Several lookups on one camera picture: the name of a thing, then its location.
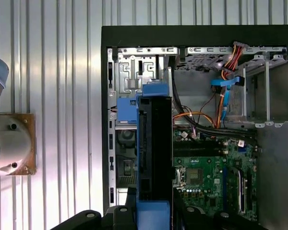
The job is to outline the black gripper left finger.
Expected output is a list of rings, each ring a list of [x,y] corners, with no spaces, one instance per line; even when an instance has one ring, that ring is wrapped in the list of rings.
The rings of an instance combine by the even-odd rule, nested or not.
[[[104,216],[94,210],[82,211],[54,230],[135,230],[136,188],[129,187],[125,205],[109,207]]]

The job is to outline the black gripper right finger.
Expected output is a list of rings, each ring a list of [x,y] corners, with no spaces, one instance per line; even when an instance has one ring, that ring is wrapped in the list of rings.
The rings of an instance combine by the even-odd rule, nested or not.
[[[230,212],[219,211],[213,217],[195,206],[187,206],[180,193],[173,189],[174,230],[263,230],[264,227]]]

